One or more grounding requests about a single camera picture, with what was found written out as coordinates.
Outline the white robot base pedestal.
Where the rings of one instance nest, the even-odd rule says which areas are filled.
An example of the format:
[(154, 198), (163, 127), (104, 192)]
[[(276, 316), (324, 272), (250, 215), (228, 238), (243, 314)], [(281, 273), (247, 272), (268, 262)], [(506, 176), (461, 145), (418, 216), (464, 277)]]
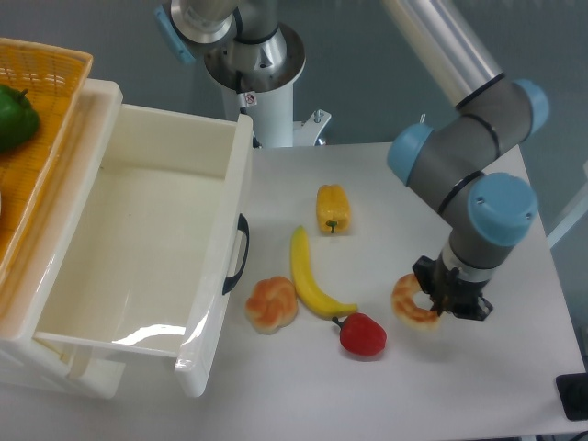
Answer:
[(225, 118), (241, 115), (253, 121), (254, 147), (322, 145), (332, 115), (320, 108), (305, 120), (294, 118), (294, 84), (306, 54), (294, 29), (280, 23), (262, 42), (230, 40), (204, 58), (211, 79), (221, 90)]

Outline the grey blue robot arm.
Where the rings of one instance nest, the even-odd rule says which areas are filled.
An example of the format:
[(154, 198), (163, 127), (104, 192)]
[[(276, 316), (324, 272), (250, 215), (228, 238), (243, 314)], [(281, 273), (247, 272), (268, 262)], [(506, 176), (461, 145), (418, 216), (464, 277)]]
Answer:
[[(441, 130), (419, 122), (390, 146), (392, 172), (451, 227), (436, 259), (413, 265), (416, 287), (432, 301), (424, 322), (450, 313), (484, 320), (483, 289), (537, 215), (524, 180), (485, 168), (546, 122), (548, 99), (527, 80), (510, 81), (449, 1), (389, 1), (402, 35), (458, 112)], [(305, 64), (299, 35), (273, 1), (168, 1), (155, 20), (183, 63), (203, 57), (221, 88), (226, 116), (251, 117), (256, 147), (312, 145), (328, 118), (292, 117), (292, 87)]]

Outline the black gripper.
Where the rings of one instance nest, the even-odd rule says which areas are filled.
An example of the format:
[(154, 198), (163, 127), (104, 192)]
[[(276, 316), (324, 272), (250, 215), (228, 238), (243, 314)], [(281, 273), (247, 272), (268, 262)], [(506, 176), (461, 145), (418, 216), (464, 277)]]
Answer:
[(460, 278), (457, 267), (448, 269), (443, 261), (434, 261), (422, 255), (413, 264), (413, 273), (421, 291), (432, 301), (431, 311), (441, 316), (444, 309), (464, 320), (485, 321), (493, 306), (482, 295), (488, 284)]

